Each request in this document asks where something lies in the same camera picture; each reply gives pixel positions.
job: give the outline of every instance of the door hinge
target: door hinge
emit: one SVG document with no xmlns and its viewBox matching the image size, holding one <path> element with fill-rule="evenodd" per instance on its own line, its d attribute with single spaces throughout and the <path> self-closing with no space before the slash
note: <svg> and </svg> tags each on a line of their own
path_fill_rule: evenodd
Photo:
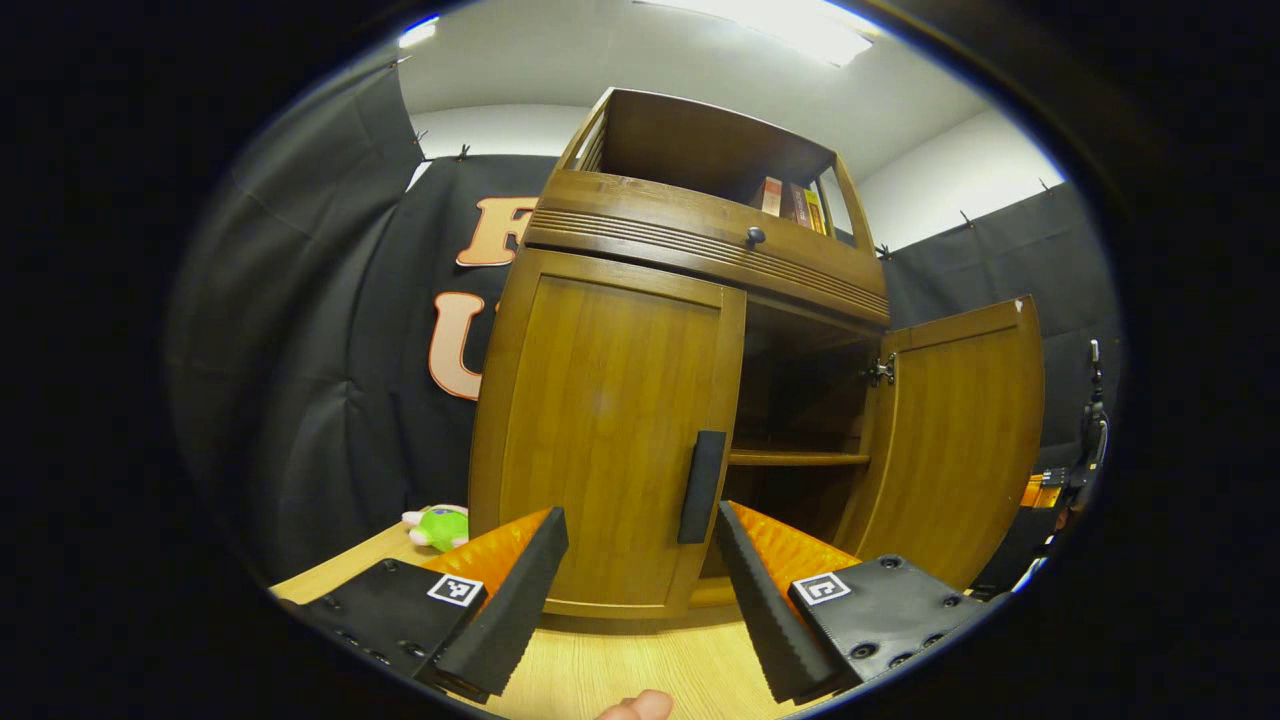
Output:
<svg viewBox="0 0 1280 720">
<path fill-rule="evenodd" d="M 888 378 L 888 384 L 893 384 L 893 365 L 896 360 L 897 352 L 890 352 L 888 361 L 883 365 L 881 365 L 879 357 L 877 357 L 870 368 L 863 370 L 863 377 L 867 378 L 867 382 L 872 387 L 879 387 L 881 378 Z"/>
</svg>

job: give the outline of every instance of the green plush toy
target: green plush toy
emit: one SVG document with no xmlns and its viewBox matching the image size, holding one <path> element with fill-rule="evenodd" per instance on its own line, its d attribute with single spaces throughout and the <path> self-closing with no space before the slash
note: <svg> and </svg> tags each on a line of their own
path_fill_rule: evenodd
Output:
<svg viewBox="0 0 1280 720">
<path fill-rule="evenodd" d="M 412 525 L 408 539 L 413 544 L 448 552 L 467 543 L 470 527 L 466 507 L 433 505 L 422 512 L 406 512 L 402 519 L 406 525 Z"/>
</svg>

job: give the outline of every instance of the wooden table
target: wooden table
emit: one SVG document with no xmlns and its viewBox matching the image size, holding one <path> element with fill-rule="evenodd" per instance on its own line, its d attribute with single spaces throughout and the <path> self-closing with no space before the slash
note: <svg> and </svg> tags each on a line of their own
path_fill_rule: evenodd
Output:
<svg viewBox="0 0 1280 720">
<path fill-rule="evenodd" d="M 271 592 L 305 603 L 384 557 L 420 564 L 435 555 L 397 524 Z M 678 620 L 543 615 L 503 696 L 477 707 L 517 720 L 590 720 L 645 688 L 675 697 L 672 719 L 767 720 L 822 702 L 773 702 L 742 615 L 730 606 Z"/>
</svg>

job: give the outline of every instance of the wooden cabinet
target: wooden cabinet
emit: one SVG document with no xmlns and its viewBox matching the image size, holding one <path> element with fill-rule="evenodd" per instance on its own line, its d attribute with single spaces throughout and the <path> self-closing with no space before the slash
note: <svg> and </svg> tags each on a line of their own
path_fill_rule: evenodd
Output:
<svg viewBox="0 0 1280 720">
<path fill-rule="evenodd" d="M 744 204 L 765 174 L 820 190 L 828 172 L 854 247 L 829 210 L 823 234 Z M 872 247 L 829 150 L 718 108 L 607 92 L 548 181 L 503 292 L 472 442 L 472 532 L 563 506 L 570 550 L 547 610 L 567 615 L 732 602 L 712 542 L 719 498 L 966 587 L 1038 447 L 1036 306 L 886 332 Z"/>
</svg>

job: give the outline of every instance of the ceiling light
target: ceiling light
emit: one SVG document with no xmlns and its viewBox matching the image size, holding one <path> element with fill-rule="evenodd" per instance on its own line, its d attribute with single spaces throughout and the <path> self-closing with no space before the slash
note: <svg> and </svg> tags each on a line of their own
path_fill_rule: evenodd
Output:
<svg viewBox="0 0 1280 720">
<path fill-rule="evenodd" d="M 417 23 L 416 26 L 404 31 L 401 36 L 401 47 L 408 47 L 417 42 L 422 42 L 428 37 L 435 35 L 435 22 L 440 19 L 440 15 L 431 15 L 425 20 Z"/>
<path fill-rule="evenodd" d="M 869 49 L 879 35 L 865 19 L 823 0 L 635 0 L 733 20 L 833 65 Z"/>
</svg>

